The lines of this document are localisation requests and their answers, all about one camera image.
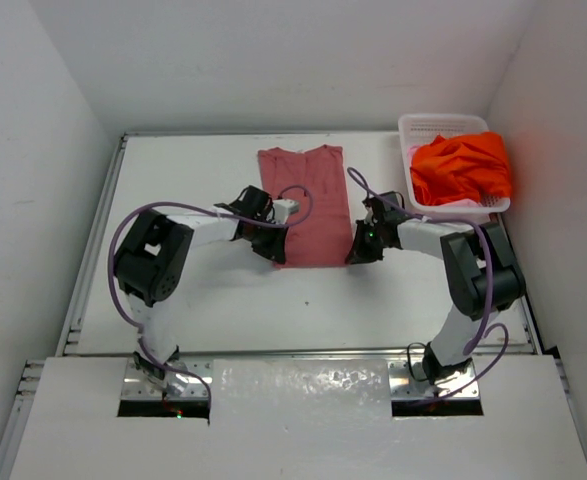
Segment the orange t-shirt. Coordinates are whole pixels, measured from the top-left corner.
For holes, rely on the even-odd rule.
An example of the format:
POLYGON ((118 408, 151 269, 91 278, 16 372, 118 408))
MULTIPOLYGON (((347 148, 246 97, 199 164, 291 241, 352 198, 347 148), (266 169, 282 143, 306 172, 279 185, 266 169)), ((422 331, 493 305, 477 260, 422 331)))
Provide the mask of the orange t-shirt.
POLYGON ((436 136, 414 151, 410 178, 416 200, 426 206, 509 198, 513 188, 504 140, 491 131, 436 136))

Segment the pink red t-shirt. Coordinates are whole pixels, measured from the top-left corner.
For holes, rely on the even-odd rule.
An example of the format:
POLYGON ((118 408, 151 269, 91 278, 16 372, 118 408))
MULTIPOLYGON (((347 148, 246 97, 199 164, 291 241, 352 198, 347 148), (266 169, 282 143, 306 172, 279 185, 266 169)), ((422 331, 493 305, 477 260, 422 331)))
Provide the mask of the pink red t-shirt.
POLYGON ((287 268, 343 267, 352 244, 343 149, 322 145, 304 152, 279 147, 258 152, 262 188, 293 199, 309 217, 289 229, 285 241, 287 268))

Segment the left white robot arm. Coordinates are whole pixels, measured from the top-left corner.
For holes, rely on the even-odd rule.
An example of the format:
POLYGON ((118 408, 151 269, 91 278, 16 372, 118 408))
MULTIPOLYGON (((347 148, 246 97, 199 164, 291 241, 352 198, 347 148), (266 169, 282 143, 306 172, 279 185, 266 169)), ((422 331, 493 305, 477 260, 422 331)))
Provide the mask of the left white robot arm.
POLYGON ((107 260, 108 288, 120 316, 137 330, 134 362, 165 386, 179 375, 179 346, 159 318, 159 305, 177 289, 190 251, 217 242, 247 241, 258 256, 286 262, 288 220, 299 202, 246 187, 230 203, 208 209, 155 202, 132 212, 116 228, 107 260))

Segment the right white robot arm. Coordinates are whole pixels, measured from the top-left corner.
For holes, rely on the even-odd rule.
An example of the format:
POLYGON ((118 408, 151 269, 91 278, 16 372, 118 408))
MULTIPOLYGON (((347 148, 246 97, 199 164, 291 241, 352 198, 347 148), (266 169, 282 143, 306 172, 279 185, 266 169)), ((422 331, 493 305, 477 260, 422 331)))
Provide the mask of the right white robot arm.
POLYGON ((503 227, 420 218, 404 210, 395 192, 363 200, 348 265, 381 261, 386 249, 414 251, 444 264, 452 307, 439 333, 426 344, 425 380, 433 384, 466 367, 496 314, 526 290, 524 275, 503 227))

